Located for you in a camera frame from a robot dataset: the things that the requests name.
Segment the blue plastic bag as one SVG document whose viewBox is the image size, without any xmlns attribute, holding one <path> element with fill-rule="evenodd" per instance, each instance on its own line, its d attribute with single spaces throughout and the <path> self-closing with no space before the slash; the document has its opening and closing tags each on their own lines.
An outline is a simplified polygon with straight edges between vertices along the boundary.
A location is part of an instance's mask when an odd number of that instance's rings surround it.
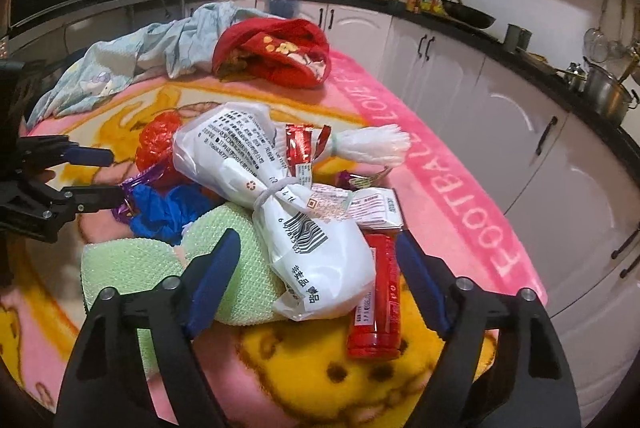
<svg viewBox="0 0 640 428">
<path fill-rule="evenodd" d="M 134 216 L 129 227 L 135 237 L 164 241 L 178 245 L 183 229 L 199 217 L 221 204 L 202 192 L 195 184 L 182 184 L 161 193 L 149 185 L 139 185 L 132 190 Z"/>
</svg>

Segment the red plastic bag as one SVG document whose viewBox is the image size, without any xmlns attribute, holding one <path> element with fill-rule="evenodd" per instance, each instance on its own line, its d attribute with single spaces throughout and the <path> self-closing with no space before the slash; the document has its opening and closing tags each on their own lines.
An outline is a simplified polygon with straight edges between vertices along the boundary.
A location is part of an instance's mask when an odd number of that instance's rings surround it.
<svg viewBox="0 0 640 428">
<path fill-rule="evenodd" d="M 172 188 L 188 181 L 172 162 L 172 141 L 181 125 L 182 118 L 178 111 L 167 110 L 157 115 L 140 132 L 134 163 L 140 173 L 156 175 L 152 183 L 156 188 Z"/>
</svg>

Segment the red cylindrical snack tube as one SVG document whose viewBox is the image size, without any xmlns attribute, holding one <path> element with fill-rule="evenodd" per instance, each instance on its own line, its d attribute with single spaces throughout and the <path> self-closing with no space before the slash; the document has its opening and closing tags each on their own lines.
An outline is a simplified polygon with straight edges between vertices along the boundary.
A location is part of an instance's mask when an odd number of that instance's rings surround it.
<svg viewBox="0 0 640 428">
<path fill-rule="evenodd" d="M 352 359 L 391 360 L 400 354 L 400 272 L 393 237 L 365 233 L 375 262 L 372 289 L 357 305 L 347 337 Z"/>
</svg>

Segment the green foam net sleeve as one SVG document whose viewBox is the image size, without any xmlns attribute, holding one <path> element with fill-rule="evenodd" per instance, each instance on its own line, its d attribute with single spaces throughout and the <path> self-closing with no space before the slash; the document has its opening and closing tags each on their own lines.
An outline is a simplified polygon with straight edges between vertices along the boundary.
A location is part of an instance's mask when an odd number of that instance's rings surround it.
<svg viewBox="0 0 640 428">
<path fill-rule="evenodd" d="M 179 278 L 183 309 L 178 313 L 205 373 L 211 375 L 233 351 L 220 333 L 279 322 L 273 304 L 284 292 L 270 269 L 250 214 L 225 203 L 186 227 L 178 245 L 130 237 L 85 245 L 80 284 L 89 313 L 103 290 L 139 296 Z"/>
</svg>

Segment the white pink tissue packet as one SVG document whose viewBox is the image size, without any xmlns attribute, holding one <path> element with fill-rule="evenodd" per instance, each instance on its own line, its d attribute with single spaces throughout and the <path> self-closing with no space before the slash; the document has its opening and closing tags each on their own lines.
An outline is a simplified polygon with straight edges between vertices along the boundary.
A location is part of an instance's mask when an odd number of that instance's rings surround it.
<svg viewBox="0 0 640 428">
<path fill-rule="evenodd" d="M 349 191 L 314 184 L 307 207 L 317 218 L 352 219 L 360 229 L 370 231 L 399 231 L 405 226 L 396 192 L 385 187 Z"/>
</svg>

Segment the white printed plastic bag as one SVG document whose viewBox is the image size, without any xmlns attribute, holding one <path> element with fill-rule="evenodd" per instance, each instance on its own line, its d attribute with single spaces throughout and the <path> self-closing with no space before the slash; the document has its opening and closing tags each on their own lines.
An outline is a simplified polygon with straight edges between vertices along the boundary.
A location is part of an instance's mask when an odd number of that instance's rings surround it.
<svg viewBox="0 0 640 428">
<path fill-rule="evenodd" d="M 226 102 L 183 125 L 172 141 L 175 169 L 253 212 L 270 269 L 285 293 L 273 309 L 292 321 L 346 315 L 372 289 L 375 263 L 357 223 L 322 219 L 307 207 L 277 151 L 269 108 Z"/>
</svg>

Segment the purple candy wrapper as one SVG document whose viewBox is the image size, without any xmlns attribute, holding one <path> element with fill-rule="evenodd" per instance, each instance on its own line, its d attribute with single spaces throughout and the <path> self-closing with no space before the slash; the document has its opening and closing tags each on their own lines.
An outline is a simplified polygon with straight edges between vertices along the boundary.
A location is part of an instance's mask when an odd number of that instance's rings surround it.
<svg viewBox="0 0 640 428">
<path fill-rule="evenodd" d="M 339 188 L 349 189 L 350 191 L 359 191 L 363 188 L 378 187 L 392 171 L 393 169 L 391 167 L 385 167 L 383 170 L 373 174 L 358 174 L 343 170 L 337 174 L 335 185 Z"/>
</svg>

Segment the white foam net bundle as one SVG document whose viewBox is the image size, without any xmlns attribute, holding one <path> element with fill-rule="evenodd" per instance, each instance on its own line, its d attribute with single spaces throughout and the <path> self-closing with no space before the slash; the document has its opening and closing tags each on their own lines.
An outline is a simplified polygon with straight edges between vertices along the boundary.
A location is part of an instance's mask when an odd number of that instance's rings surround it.
<svg viewBox="0 0 640 428">
<path fill-rule="evenodd" d="M 314 146 L 314 158 L 318 161 L 336 157 L 391 168 L 405 162 L 411 146 L 409 133 L 399 125 L 331 131 L 326 140 L 321 140 L 318 132 L 312 137 L 318 141 Z"/>
</svg>

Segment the red snack stick wrapper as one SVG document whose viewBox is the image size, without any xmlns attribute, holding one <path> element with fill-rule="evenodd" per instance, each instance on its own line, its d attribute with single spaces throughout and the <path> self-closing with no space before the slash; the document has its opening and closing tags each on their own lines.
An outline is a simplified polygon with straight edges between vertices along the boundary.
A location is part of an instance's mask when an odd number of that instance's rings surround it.
<svg viewBox="0 0 640 428">
<path fill-rule="evenodd" d="M 330 135 L 329 125 L 323 125 L 320 130 L 312 125 L 285 125 L 286 161 L 298 184 L 311 187 L 312 165 L 326 149 Z"/>
</svg>

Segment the white lower kitchen cabinets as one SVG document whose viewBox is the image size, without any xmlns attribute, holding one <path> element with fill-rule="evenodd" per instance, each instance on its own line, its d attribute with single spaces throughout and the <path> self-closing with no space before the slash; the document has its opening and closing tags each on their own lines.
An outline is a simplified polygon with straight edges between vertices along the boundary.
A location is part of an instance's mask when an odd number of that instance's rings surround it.
<svg viewBox="0 0 640 428">
<path fill-rule="evenodd" d="M 639 143 L 564 88 L 431 24 L 393 18 L 381 81 L 514 227 L 549 295 L 585 422 L 639 393 Z"/>
</svg>

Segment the pink cartoon fleece blanket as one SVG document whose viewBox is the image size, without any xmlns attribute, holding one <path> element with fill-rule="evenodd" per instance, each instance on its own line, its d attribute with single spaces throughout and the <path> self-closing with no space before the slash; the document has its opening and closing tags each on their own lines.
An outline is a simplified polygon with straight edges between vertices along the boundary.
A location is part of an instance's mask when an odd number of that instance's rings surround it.
<svg viewBox="0 0 640 428">
<path fill-rule="evenodd" d="M 64 167 L 54 184 L 116 183 L 137 169 L 140 133 L 158 116 L 217 123 L 232 106 L 267 111 L 275 125 L 330 127 L 334 133 L 396 125 L 409 135 L 401 165 L 385 177 L 397 210 L 423 250 L 454 274 L 512 295 L 542 290 L 523 245 L 499 207 L 458 158 L 415 114 L 352 58 L 333 53 L 318 90 L 282 88 L 264 80 L 186 81 L 157 78 L 127 88 L 88 113 L 50 118 L 35 133 L 67 134 L 85 146 L 111 149 L 107 168 Z M 360 278 L 353 255 L 338 256 L 331 226 L 348 229 L 338 207 L 343 195 L 306 196 L 311 211 L 288 209 L 277 198 L 262 209 L 225 203 L 177 241 L 134 237 L 111 212 L 84 214 L 53 244 L 19 239 L 10 255 L 11 285 L 1 294 L 1 359 L 10 382 L 47 410 L 60 393 L 85 308 L 98 292 L 152 288 L 213 248 L 226 229 L 241 238 L 242 255 L 216 321 L 196 339 L 205 375 L 231 421 L 240 427 L 398 427 L 416 405 L 442 352 L 442 339 L 423 323 L 406 285 L 400 285 L 400 353 L 390 361 L 351 358 L 350 319 L 299 319 L 274 303 L 303 292 L 318 305 L 331 281 Z"/>
</svg>

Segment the red embroidered cloth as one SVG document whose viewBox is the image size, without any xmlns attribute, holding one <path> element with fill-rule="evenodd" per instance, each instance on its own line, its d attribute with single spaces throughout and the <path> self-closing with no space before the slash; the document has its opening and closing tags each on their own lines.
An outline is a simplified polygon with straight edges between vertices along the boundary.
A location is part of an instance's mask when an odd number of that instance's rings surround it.
<svg viewBox="0 0 640 428">
<path fill-rule="evenodd" d="M 247 74 L 285 88 L 319 88 L 332 70 L 324 32 L 306 19 L 250 18 L 224 30 L 214 48 L 218 78 Z"/>
</svg>

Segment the small metal kettle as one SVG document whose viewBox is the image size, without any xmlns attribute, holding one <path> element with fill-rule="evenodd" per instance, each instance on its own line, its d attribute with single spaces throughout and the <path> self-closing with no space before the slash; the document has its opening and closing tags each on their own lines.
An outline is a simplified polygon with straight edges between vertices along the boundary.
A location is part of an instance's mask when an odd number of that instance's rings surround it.
<svg viewBox="0 0 640 428">
<path fill-rule="evenodd" d="M 587 73 L 577 62 L 571 62 L 564 72 L 564 81 L 567 88 L 574 93 L 582 94 L 585 90 Z"/>
</svg>

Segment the metal cup on counter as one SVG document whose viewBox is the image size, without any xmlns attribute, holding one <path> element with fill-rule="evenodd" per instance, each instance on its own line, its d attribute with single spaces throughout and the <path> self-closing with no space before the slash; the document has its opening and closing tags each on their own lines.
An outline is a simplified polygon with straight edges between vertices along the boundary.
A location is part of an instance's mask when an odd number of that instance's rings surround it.
<svg viewBox="0 0 640 428">
<path fill-rule="evenodd" d="M 522 28 L 517 24 L 508 24 L 506 35 L 503 40 L 503 48 L 509 53 L 515 53 L 517 50 L 527 50 L 532 32 Z"/>
</svg>

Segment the black frying pan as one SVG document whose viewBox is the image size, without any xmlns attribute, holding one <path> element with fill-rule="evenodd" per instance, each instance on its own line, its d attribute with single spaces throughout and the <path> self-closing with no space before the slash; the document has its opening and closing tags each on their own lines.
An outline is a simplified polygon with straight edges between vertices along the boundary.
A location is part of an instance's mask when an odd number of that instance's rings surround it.
<svg viewBox="0 0 640 428">
<path fill-rule="evenodd" d="M 449 0 L 439 1 L 442 2 L 442 7 L 449 17 L 454 18 L 457 21 L 461 21 L 464 24 L 468 24 L 473 28 L 484 30 L 491 27 L 496 21 L 494 16 L 488 15 L 481 10 L 466 6 L 462 3 Z"/>
</svg>

